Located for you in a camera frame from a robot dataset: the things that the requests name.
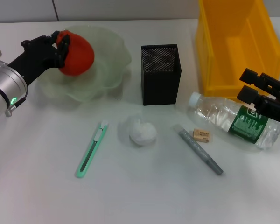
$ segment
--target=green indicator light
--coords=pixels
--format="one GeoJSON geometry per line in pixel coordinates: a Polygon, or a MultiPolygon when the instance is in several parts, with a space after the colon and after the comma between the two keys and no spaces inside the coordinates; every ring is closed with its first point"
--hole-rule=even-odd
{"type": "Polygon", "coordinates": [[[17,97],[13,98],[10,103],[14,104],[15,101],[17,101],[17,97]]]}

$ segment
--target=white cotton ball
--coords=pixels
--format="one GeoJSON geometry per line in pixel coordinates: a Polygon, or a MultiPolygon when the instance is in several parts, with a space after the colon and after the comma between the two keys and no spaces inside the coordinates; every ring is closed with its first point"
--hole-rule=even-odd
{"type": "Polygon", "coordinates": [[[138,119],[130,126],[131,139],[141,146],[146,146],[157,137],[157,130],[151,123],[141,123],[138,119]]]}

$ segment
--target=gray marker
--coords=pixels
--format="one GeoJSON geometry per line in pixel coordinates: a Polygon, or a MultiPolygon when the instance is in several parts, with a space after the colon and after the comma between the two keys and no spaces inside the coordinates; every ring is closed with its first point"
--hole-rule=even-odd
{"type": "Polygon", "coordinates": [[[175,131],[179,136],[191,147],[191,149],[218,175],[223,173],[223,170],[215,163],[210,155],[193,139],[193,137],[181,126],[175,125],[175,131]]]}

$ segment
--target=gray wall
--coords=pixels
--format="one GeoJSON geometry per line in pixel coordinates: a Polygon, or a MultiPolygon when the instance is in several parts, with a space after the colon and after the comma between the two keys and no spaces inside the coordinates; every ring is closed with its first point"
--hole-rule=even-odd
{"type": "MultiPolygon", "coordinates": [[[[198,0],[54,0],[60,21],[198,17],[198,0]]],[[[280,0],[264,0],[280,16],[280,0]]],[[[52,0],[0,0],[0,22],[57,21],[52,0]]]]}

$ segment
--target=green box cutter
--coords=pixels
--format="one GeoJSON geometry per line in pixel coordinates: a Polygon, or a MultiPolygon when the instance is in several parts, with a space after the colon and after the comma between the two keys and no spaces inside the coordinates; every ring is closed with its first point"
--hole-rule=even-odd
{"type": "Polygon", "coordinates": [[[98,149],[98,146],[100,142],[102,141],[105,132],[107,131],[108,128],[108,121],[103,120],[97,128],[96,134],[92,140],[92,143],[90,144],[88,150],[86,151],[79,167],[76,172],[76,177],[77,178],[83,178],[85,176],[85,173],[98,149]]]}

